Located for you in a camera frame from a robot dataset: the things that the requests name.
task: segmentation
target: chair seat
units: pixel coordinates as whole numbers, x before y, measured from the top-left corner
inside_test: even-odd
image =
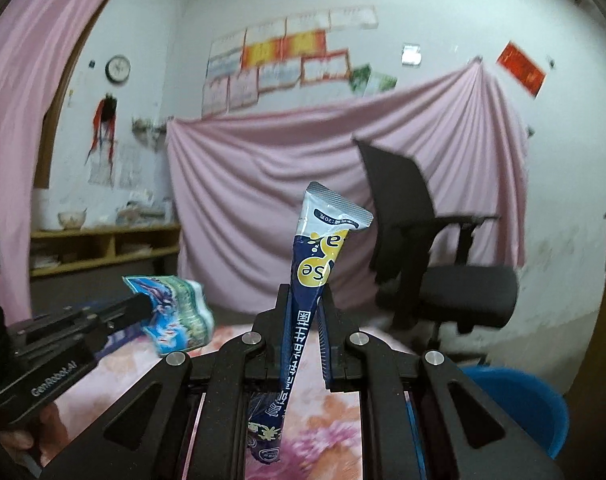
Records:
[[[428,267],[416,317],[501,328],[512,316],[517,294],[518,282],[511,267]]]

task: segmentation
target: bowl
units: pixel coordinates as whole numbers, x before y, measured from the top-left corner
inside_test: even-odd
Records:
[[[63,229],[80,229],[87,215],[85,211],[63,211],[58,214],[58,223]]]

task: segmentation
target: floral tablecloth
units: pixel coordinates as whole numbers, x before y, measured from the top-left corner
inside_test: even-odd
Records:
[[[190,352],[213,352],[250,330],[249,325],[221,327],[206,347]],[[408,351],[389,335],[364,328],[392,348]],[[62,422],[74,439],[158,362],[145,337],[104,357],[98,367],[57,400]],[[281,460],[263,465],[248,452],[247,480],[358,480],[361,478],[359,396],[332,394],[321,373],[318,333],[310,332],[289,400],[281,444]]]

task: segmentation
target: clock face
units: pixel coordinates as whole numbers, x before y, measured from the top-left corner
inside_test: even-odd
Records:
[[[114,56],[105,66],[105,75],[113,83],[125,83],[129,77],[131,65],[125,56]]]

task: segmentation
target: silver bolt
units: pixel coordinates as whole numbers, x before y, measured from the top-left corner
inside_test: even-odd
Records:
[[[261,334],[258,332],[245,332],[241,337],[246,345],[257,345],[261,342]]]
[[[356,346],[363,346],[368,344],[369,337],[363,332],[354,332],[353,334],[350,334],[350,342]]]
[[[429,352],[427,352],[427,354],[425,354],[425,360],[431,365],[438,366],[443,364],[443,362],[445,361],[445,357],[443,357],[443,354],[441,352],[437,352],[436,350],[430,350]]]
[[[185,354],[183,352],[172,352],[165,358],[165,362],[170,366],[179,366],[185,362]]]

